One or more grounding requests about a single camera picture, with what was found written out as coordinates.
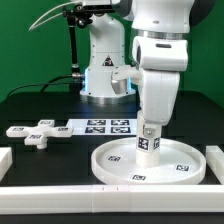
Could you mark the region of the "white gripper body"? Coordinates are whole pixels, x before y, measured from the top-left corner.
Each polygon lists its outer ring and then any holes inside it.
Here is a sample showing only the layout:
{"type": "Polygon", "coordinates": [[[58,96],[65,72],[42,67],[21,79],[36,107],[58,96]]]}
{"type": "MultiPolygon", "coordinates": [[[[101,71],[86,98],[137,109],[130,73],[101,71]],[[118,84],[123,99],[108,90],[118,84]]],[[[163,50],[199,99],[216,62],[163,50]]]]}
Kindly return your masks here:
{"type": "Polygon", "coordinates": [[[165,126],[173,112],[180,74],[141,69],[141,75],[139,93],[143,119],[147,123],[165,126]]]}

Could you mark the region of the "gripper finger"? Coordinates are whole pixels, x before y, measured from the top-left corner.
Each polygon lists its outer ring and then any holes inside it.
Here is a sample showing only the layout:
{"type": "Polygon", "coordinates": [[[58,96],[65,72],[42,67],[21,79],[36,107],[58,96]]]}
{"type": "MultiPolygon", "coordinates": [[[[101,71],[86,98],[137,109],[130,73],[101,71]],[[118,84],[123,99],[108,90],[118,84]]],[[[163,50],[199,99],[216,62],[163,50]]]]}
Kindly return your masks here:
{"type": "Polygon", "coordinates": [[[156,124],[145,123],[143,125],[143,135],[146,138],[155,138],[161,135],[161,126],[156,124]]]}

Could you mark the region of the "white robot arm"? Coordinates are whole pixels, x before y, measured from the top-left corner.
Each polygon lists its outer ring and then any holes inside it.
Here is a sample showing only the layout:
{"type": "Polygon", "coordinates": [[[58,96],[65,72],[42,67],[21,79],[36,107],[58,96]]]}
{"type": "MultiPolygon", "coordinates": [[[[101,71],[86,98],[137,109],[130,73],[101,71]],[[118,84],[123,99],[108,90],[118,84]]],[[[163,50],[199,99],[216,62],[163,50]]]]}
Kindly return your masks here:
{"type": "Polygon", "coordinates": [[[213,9],[216,0],[84,0],[83,8],[97,15],[110,7],[121,17],[132,21],[138,32],[133,39],[130,66],[105,70],[104,50],[115,38],[99,26],[94,38],[102,43],[96,57],[86,71],[86,88],[95,96],[108,87],[123,94],[127,80],[132,79],[140,91],[141,110],[138,113],[138,134],[152,139],[161,136],[161,128],[168,124],[180,80],[187,68],[187,41],[182,38],[190,27],[202,21],[213,9]]]}

